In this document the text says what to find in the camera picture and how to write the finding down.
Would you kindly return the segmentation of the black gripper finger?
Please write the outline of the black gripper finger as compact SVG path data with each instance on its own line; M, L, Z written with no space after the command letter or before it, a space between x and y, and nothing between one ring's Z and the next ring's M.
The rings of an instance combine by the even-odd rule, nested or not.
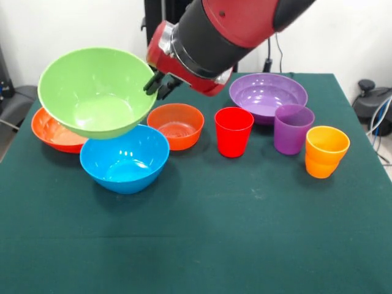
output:
M175 88L182 85L176 77L167 76L157 90L157 100L164 100Z
M147 84L143 87L144 92L151 96L153 95L161 86L162 79L165 77L165 74L161 71L155 71L154 75L149 79Z

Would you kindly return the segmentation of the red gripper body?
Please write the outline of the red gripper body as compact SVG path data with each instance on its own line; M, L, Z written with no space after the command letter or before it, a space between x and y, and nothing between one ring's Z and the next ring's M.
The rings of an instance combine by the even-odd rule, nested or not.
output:
M215 78L199 77L182 64L174 49L173 34L176 26L167 21L162 21L148 45L147 63L167 76L180 79L191 89L206 96L215 96L229 81L233 69L230 68Z

